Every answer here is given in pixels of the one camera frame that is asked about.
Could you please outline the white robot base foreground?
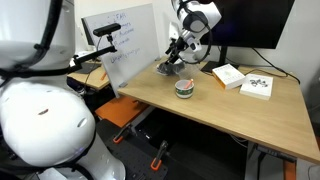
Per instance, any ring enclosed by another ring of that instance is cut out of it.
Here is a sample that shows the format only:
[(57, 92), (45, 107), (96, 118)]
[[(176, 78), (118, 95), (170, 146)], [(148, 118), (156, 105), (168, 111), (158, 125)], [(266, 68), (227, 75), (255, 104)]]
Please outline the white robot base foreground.
[(74, 0), (0, 0), (4, 140), (40, 180), (125, 180), (124, 164), (67, 85), (74, 52)]

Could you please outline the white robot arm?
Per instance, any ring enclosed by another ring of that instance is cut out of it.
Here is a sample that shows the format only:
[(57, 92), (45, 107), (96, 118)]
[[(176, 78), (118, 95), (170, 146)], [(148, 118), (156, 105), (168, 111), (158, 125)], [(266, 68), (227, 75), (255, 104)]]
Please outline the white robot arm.
[[(186, 64), (194, 65), (206, 59), (211, 50), (211, 30), (222, 18), (214, 2), (171, 0), (171, 4), (182, 28), (173, 22), (169, 24), (170, 44), (165, 51), (168, 59), (156, 66), (157, 72), (166, 76), (180, 73)], [(195, 59), (194, 54), (202, 50), (200, 39), (205, 34), (210, 38), (207, 50), (200, 59)]]

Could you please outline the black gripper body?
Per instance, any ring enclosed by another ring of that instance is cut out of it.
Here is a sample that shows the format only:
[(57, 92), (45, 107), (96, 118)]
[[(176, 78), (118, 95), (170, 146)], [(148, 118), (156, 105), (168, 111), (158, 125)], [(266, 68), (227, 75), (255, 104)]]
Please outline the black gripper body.
[(169, 48), (165, 51), (165, 53), (169, 56), (165, 64), (174, 64), (179, 59), (179, 53), (186, 47), (187, 45), (181, 37), (178, 39), (172, 39), (171, 43), (169, 44)]

